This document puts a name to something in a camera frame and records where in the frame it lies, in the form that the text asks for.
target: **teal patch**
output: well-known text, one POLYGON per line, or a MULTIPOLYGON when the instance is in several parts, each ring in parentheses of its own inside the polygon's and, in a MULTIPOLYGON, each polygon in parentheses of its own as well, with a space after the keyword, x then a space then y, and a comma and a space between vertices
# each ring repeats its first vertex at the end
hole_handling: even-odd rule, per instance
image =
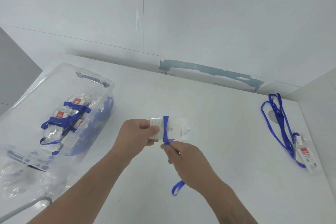
POLYGON ((172 68, 183 68, 183 69, 190 69, 190 70, 198 70, 201 73, 211 74, 213 76, 219 75, 219 76, 225 76, 243 83, 246 83, 247 85, 254 88, 253 91, 259 90, 260 86, 264 84, 263 81, 260 81, 258 79, 254 79, 251 76, 247 74, 240 74, 236 72, 226 71, 219 68, 214 67, 208 67, 203 65, 198 65, 190 62, 183 62, 178 60, 171 60, 166 59, 164 61, 160 62, 160 71, 162 72, 168 72, 172 68))

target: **red label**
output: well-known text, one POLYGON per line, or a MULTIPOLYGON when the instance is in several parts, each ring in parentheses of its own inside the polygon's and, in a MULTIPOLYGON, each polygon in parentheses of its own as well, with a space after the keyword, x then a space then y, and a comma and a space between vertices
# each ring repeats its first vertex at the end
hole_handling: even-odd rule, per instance
POLYGON ((79 99, 79 98, 75 98, 75 100, 72 101, 72 102, 75 103, 75 104, 79 104, 81 101, 82 101, 81 99, 79 99))
POLYGON ((309 153, 309 151, 307 150, 307 148, 302 148, 302 149, 300 149, 300 150, 302 151, 303 154, 307 154, 307 153, 309 153))
POLYGON ((63 115, 64 115, 64 112, 58 112, 57 114, 56 114, 56 117, 57 118, 63 118, 63 115))

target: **clear plastic storage box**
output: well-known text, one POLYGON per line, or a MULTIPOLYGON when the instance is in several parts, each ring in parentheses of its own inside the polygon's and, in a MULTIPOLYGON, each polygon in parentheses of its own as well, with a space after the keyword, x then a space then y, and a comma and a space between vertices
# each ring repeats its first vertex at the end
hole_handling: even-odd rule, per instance
POLYGON ((47 171, 57 163, 75 167, 111 116, 113 88, 114 83, 99 74, 67 63, 58 65, 0 118, 2 153, 40 171, 47 171), (86 97, 85 105, 90 112, 81 111, 78 114, 81 122, 75 120, 71 131, 66 134, 63 131, 65 136, 45 140, 48 129, 42 129, 41 125, 64 102, 73 101, 76 96, 86 97))

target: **person's right arm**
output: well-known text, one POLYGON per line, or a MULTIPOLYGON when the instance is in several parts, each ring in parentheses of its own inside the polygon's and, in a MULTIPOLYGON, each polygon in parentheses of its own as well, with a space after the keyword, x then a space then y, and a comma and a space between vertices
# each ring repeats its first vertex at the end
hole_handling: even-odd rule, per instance
POLYGON ((170 146, 161 145, 161 148, 165 150, 168 162, 174 165, 181 179, 204 196, 220 224, 257 224, 196 146, 174 141, 170 146))

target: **plastic bin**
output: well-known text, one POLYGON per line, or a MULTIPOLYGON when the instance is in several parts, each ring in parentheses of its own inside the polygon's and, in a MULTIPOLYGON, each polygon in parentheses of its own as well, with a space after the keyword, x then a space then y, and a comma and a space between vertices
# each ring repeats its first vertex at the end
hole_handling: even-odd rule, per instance
POLYGON ((1 153, 40 171, 56 163, 76 167, 111 117, 113 88, 114 83, 99 74, 67 63, 58 65, 0 118, 1 153), (47 154, 40 147, 41 125, 76 94, 93 95, 97 102, 59 154, 47 154))

